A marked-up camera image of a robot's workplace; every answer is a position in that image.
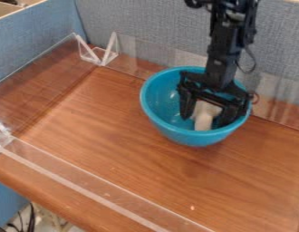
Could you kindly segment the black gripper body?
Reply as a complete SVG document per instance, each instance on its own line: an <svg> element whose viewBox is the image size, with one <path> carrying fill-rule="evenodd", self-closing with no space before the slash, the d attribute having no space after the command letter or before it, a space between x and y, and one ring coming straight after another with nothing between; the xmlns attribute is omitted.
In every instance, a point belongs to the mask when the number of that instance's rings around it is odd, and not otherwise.
<svg viewBox="0 0 299 232"><path fill-rule="evenodd" d="M210 59L204 72L180 72L178 92L187 88L198 98L211 104L251 102L252 95L236 84L235 74L239 68L239 57L231 57L224 61Z"/></svg>

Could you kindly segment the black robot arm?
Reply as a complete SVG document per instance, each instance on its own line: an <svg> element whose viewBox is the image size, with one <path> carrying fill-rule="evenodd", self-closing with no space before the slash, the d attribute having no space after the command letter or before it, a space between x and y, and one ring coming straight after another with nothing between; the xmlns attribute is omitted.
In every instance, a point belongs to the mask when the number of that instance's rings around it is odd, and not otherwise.
<svg viewBox="0 0 299 232"><path fill-rule="evenodd" d="M183 71L178 92L180 116L195 129L224 127L247 115L252 95L235 83L240 54L250 51L256 35L258 0L184 0L191 8L211 12L211 44L203 73Z"/></svg>

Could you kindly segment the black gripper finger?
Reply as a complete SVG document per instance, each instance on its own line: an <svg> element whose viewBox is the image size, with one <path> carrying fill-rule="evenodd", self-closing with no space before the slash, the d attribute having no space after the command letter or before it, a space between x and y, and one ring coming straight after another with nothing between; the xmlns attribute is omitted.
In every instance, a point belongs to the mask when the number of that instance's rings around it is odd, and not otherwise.
<svg viewBox="0 0 299 232"><path fill-rule="evenodd" d="M187 120L194 113L198 98L187 88L179 90L179 95L180 95L180 115L182 118Z"/></svg>
<svg viewBox="0 0 299 232"><path fill-rule="evenodd" d="M214 128L223 128L235 122L240 117L246 116L251 103L236 103L234 101L216 103L215 106L222 108L222 113L215 117Z"/></svg>

